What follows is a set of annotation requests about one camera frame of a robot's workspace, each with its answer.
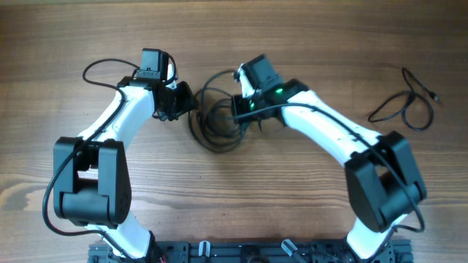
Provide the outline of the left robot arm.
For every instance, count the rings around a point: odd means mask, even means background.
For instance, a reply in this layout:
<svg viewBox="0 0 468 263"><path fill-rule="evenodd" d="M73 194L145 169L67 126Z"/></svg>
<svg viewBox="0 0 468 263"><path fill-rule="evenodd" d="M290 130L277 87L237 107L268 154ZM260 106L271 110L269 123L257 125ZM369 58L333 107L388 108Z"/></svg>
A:
<svg viewBox="0 0 468 263"><path fill-rule="evenodd" d="M56 141L42 216L56 234L99 235L89 262L168 262L166 247L130 211L126 149L149 118L176 121L197 102L178 81L174 58L159 49L143 49L140 65L111 89L114 100L91 126Z"/></svg>

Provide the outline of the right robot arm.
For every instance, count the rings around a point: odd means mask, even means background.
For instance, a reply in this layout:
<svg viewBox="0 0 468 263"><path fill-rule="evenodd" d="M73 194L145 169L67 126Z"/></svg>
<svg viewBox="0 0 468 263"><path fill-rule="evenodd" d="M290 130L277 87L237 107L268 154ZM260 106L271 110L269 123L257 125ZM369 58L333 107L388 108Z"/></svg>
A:
<svg viewBox="0 0 468 263"><path fill-rule="evenodd" d="M410 213L418 217L417 231L425 229L418 205L427 197L426 186L401 134L382 135L349 120L301 81L284 81L265 55L240 65L234 79L241 85L233 98L237 122L278 118L343 166L356 215L344 243L355 259L373 262L383 254L394 233L411 230L402 224Z"/></svg>

